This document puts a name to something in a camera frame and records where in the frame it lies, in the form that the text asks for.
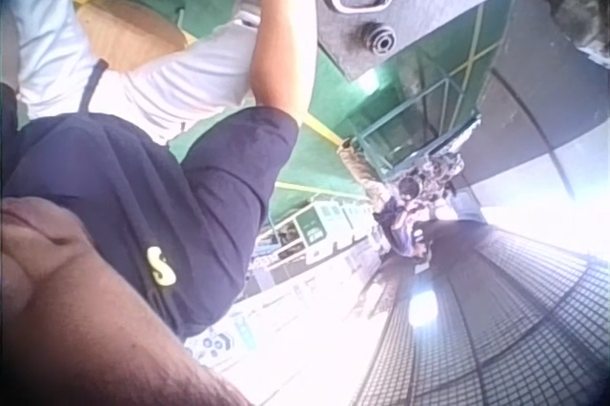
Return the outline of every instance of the shirt sleeve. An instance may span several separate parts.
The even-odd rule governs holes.
[[[241,293],[254,243],[279,172],[298,136],[293,118],[275,108],[248,108],[218,122],[191,147],[182,169],[205,220],[206,271],[214,315]]]

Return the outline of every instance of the gray wall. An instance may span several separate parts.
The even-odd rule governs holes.
[[[490,223],[577,252],[610,237],[608,71],[568,42],[541,0],[515,0],[464,145],[468,189]]]

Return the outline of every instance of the bright light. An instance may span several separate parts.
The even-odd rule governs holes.
[[[375,70],[366,71],[356,80],[356,83],[366,94],[374,93],[379,88],[379,79]]]
[[[437,319],[437,294],[432,290],[416,294],[409,305],[409,323],[420,327]]]

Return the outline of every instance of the green ceiling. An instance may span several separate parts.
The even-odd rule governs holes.
[[[233,4],[233,0],[139,1],[168,18],[174,16],[178,7],[185,5],[183,26],[195,36],[205,36],[214,27],[227,21]],[[474,54],[489,49],[500,40],[511,1],[490,0],[484,5]],[[471,53],[476,22],[477,9],[469,10],[417,44],[447,71],[464,67]],[[468,115],[476,105],[494,54],[495,50],[488,51],[473,63],[459,115]],[[412,55],[413,49],[406,49],[377,69],[379,90],[369,95],[357,83],[347,82],[335,65],[320,52],[311,114],[340,137],[353,134],[354,119],[360,123],[373,121],[403,101],[401,74],[408,70],[413,61]],[[466,68],[456,71],[455,78],[459,84],[467,72]],[[176,155],[183,156],[197,136],[219,118],[201,122],[192,131],[175,140],[173,150]],[[281,173],[280,180],[289,184],[362,195],[359,186],[337,159],[336,146],[307,127],[303,127],[293,157]],[[272,201],[272,218],[277,220],[289,210],[303,205],[313,195],[293,190],[276,190]]]

